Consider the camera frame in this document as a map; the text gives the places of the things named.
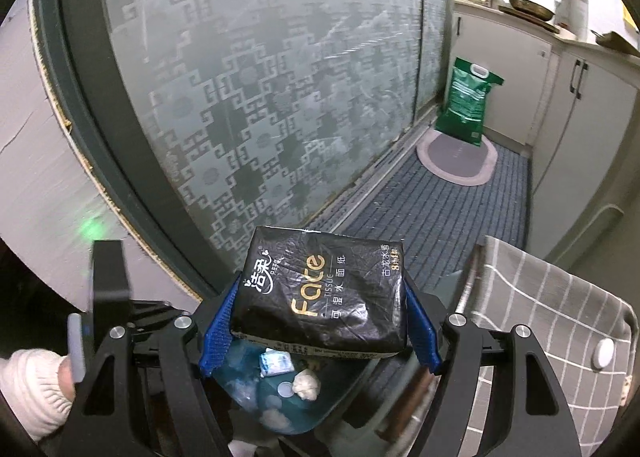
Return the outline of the person left hand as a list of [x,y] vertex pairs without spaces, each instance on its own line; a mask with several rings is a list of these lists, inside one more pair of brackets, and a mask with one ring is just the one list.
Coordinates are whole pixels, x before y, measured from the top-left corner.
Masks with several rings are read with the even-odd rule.
[[58,366],[58,387],[66,399],[70,402],[75,400],[75,381],[73,377],[72,363],[68,356],[64,356]]

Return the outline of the white sleeve forearm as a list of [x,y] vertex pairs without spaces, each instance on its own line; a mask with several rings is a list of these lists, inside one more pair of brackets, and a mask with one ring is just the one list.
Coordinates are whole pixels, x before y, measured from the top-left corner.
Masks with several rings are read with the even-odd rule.
[[73,402],[58,387],[63,357],[45,349],[29,349],[1,359],[1,392],[34,442],[60,429],[72,408]]

